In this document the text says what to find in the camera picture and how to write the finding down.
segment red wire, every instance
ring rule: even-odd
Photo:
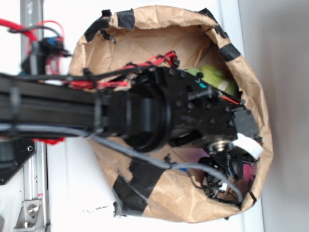
[[[152,60],[154,58],[154,57],[151,57],[151,58],[148,59],[148,62],[140,63],[140,64],[137,64],[137,65],[129,64],[129,65],[126,65],[126,66],[120,68],[119,70],[136,68],[136,66],[137,67],[150,67],[151,65],[157,66],[159,64],[164,63],[165,61],[167,61],[171,65],[171,67],[173,67],[173,63],[172,63],[171,59],[175,59],[176,57],[177,56],[176,56],[176,53],[174,51],[169,51],[162,57],[156,56],[155,57],[156,60],[154,60],[153,62],[149,62],[150,60]],[[71,81],[70,85],[72,85],[74,89],[93,88],[93,83],[91,81]],[[98,84],[98,87],[106,87],[106,86],[107,85],[104,84],[104,83]]]
[[[109,82],[103,82],[98,83],[98,87],[104,87],[104,88],[116,88],[118,86],[127,86],[128,82],[124,81],[109,81]]]
[[[54,20],[44,20],[44,21],[42,21],[42,22],[39,22],[38,24],[37,24],[37,26],[41,26],[41,25],[43,25],[44,23],[55,23],[55,24],[57,24],[59,27],[60,27],[60,29],[61,29],[61,39],[62,39],[62,41],[64,42],[64,29],[63,29],[63,27],[62,27],[62,25],[60,24],[60,23],[58,23],[58,22],[56,22],[56,21],[54,21]]]
[[[234,101],[233,99],[231,99],[231,98],[229,98],[229,97],[227,97],[227,96],[225,96],[225,95],[222,95],[221,98],[224,99],[224,100],[227,100],[227,101],[229,101],[229,102],[231,102],[231,103],[234,103],[234,104],[236,104],[236,105],[239,105],[239,102]]]
[[[64,29],[62,27],[62,25],[54,20],[44,20],[44,21],[41,21],[37,24],[37,26],[41,26],[43,25],[44,23],[54,23],[56,25],[58,25],[61,29],[61,41],[64,43]],[[51,70],[51,74],[52,75],[59,75],[60,74],[60,58],[61,56],[59,57],[56,57],[55,60],[56,60],[56,65],[57,65],[57,70],[55,71],[54,68],[52,67],[52,60],[48,63],[50,65],[50,70]]]
[[[0,26],[8,27],[8,28],[13,29],[13,30],[23,30],[23,29],[25,29],[25,27],[20,25],[20,24],[17,24],[17,23],[14,23],[14,22],[11,22],[9,20],[2,19],[2,18],[0,18]],[[30,39],[31,42],[38,40],[38,38],[35,36],[35,34],[33,34],[32,31],[24,31],[22,33],[24,35],[26,35]]]

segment screw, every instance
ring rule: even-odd
[[[170,75],[174,75],[174,74],[175,74],[175,70],[174,70],[174,69],[170,69],[170,70],[169,70],[169,74],[170,74]]]
[[[233,127],[235,124],[234,124],[234,121],[233,120],[230,120],[229,122],[228,122],[228,125],[230,126],[230,127]]]
[[[185,78],[186,73],[185,72],[181,72],[180,77],[181,78]]]
[[[176,101],[175,103],[176,107],[180,108],[183,106],[183,102],[181,100]]]
[[[23,223],[23,227],[24,227],[24,228],[28,228],[28,227],[30,227],[30,226],[31,226],[31,224],[30,224],[29,221],[25,221],[25,222]]]
[[[207,103],[206,105],[206,109],[210,110],[212,108],[212,104],[211,103]]]
[[[192,102],[189,102],[187,104],[188,109],[192,110],[194,108],[194,104]]]
[[[218,147],[217,148],[217,152],[222,152],[222,151],[224,151],[224,147]]]
[[[28,213],[29,213],[30,215],[34,215],[35,213],[38,213],[38,211],[39,211],[38,206],[36,206],[35,204],[29,205],[29,207],[28,207]]]

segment red cable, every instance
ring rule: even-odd
[[[60,23],[58,23],[58,22],[56,22],[56,21],[54,21],[54,20],[44,20],[44,21],[42,21],[42,22],[39,22],[38,24],[37,24],[37,26],[41,26],[41,25],[43,25],[44,23],[55,23],[55,24],[57,24],[59,27],[60,27],[60,29],[61,29],[61,39],[62,39],[62,41],[64,42],[64,29],[63,29],[63,27],[62,27],[62,25],[60,24]]]
[[[126,66],[120,68],[119,70],[131,69],[131,68],[136,68],[136,67],[150,67],[152,65],[157,66],[157,65],[160,65],[160,64],[162,64],[166,61],[169,63],[169,65],[171,67],[173,67],[173,63],[172,63],[171,60],[176,59],[176,58],[177,58],[176,53],[174,51],[169,51],[164,56],[151,57],[151,58],[148,59],[148,62],[140,63],[140,64],[137,64],[137,65],[129,64],[129,65],[126,65]],[[94,87],[93,82],[91,82],[91,81],[71,81],[70,85],[72,85],[74,89],[87,89],[87,88],[93,88]],[[98,87],[107,87],[107,84],[99,83]]]
[[[25,29],[25,27],[20,25],[20,24],[17,24],[17,23],[14,23],[14,22],[11,22],[9,20],[2,19],[2,18],[0,18],[0,26],[8,27],[8,28],[13,29],[13,30],[23,30],[23,29]],[[24,31],[22,33],[24,35],[26,35],[30,39],[31,42],[38,40],[38,38],[35,36],[35,34],[33,34],[31,31]]]
[[[229,98],[229,97],[227,97],[227,96],[225,96],[225,95],[222,95],[221,98],[224,99],[224,100],[227,100],[227,101],[229,101],[229,102],[231,102],[231,103],[234,103],[234,104],[236,104],[236,105],[239,105],[239,102],[234,101],[233,99],[231,99],[231,98]]]

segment white background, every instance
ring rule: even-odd
[[[19,23],[19,15],[19,0],[6,1],[5,5],[0,7],[0,18]],[[8,28],[0,26],[0,72],[18,74],[20,72],[20,35],[10,34],[7,30]],[[9,185],[0,186],[0,217],[5,219],[3,232],[13,231],[23,200],[24,176],[21,169]]]
[[[246,58],[267,98],[275,157],[262,193],[267,232],[309,231],[309,1],[239,0]]]

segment black electrical tape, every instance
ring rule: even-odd
[[[101,35],[103,36],[104,39],[109,40],[109,41],[113,40],[113,36],[108,34],[105,30],[101,29],[100,33],[101,33]]]
[[[118,176],[113,186],[118,204],[115,213],[141,216],[147,207],[146,199],[151,195],[165,169],[133,159],[129,170],[133,174],[131,181],[128,183],[123,177]]]
[[[117,205],[114,204],[116,206],[115,215],[142,216],[147,202],[122,176],[117,177],[112,188],[117,202]]]
[[[232,61],[241,55],[234,45],[230,43],[220,48],[219,52],[225,62]]]
[[[202,15],[206,15],[208,16],[209,18],[213,19],[214,21],[216,21],[216,23],[218,22],[215,17],[213,16],[213,14],[207,9],[207,8],[204,8],[203,10],[199,11],[200,14]]]
[[[215,17],[213,16],[213,14],[207,9],[203,9],[201,11],[199,11],[200,14],[202,15],[206,15],[208,16],[209,18],[213,19],[216,23],[218,23],[218,21],[215,19]],[[215,26],[215,30],[218,34],[221,35],[222,38],[228,38],[228,35],[227,33],[222,29],[222,27],[218,24],[217,26]]]
[[[87,42],[90,42],[95,37],[96,33],[101,29],[106,29],[109,27],[109,22],[111,21],[111,18],[99,18],[96,21],[94,21],[91,26],[86,30],[85,37]]]
[[[228,38],[227,33],[222,29],[222,27],[220,25],[215,26],[214,29],[216,30],[216,32],[218,34],[221,35],[222,38],[224,38],[224,39]]]
[[[133,9],[131,9],[129,11],[117,12],[117,17],[118,17],[118,26],[120,28],[126,28],[126,29],[129,29],[129,30],[134,29],[135,16],[134,16]]]
[[[108,10],[103,10],[101,12],[102,12],[102,17],[101,18],[112,16],[111,10],[109,10],[109,9]]]

